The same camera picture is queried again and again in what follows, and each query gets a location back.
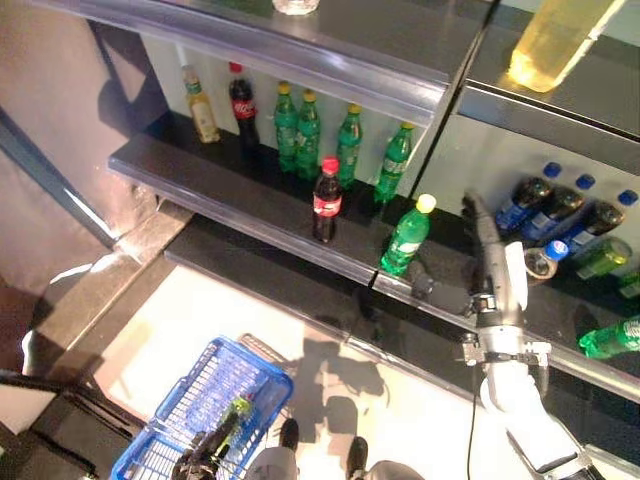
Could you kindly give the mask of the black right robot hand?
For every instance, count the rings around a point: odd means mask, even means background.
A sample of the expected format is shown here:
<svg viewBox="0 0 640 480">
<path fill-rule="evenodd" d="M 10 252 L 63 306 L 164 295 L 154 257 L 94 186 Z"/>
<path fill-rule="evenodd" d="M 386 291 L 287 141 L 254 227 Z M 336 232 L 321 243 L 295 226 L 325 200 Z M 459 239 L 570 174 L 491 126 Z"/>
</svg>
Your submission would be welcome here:
<svg viewBox="0 0 640 480">
<path fill-rule="evenodd" d="M 524 313 L 509 276 L 506 247 L 493 215 L 480 195 L 467 190 L 462 200 L 466 231 L 473 240 L 474 258 L 467 264 L 463 286 L 446 284 L 422 260 L 407 270 L 411 295 L 457 316 L 476 317 L 476 326 L 524 326 Z"/>
</svg>

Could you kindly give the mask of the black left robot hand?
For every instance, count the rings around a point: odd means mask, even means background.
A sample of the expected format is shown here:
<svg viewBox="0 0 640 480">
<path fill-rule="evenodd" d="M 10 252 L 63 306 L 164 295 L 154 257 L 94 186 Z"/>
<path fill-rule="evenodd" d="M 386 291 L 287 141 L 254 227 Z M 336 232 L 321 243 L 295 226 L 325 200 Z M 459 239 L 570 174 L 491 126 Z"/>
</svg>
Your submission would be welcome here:
<svg viewBox="0 0 640 480">
<path fill-rule="evenodd" d="M 174 464 L 171 479 L 215 479 L 221 458 L 228 453 L 228 437 L 241 416 L 230 412 L 216 430 L 199 432 Z"/>
</svg>

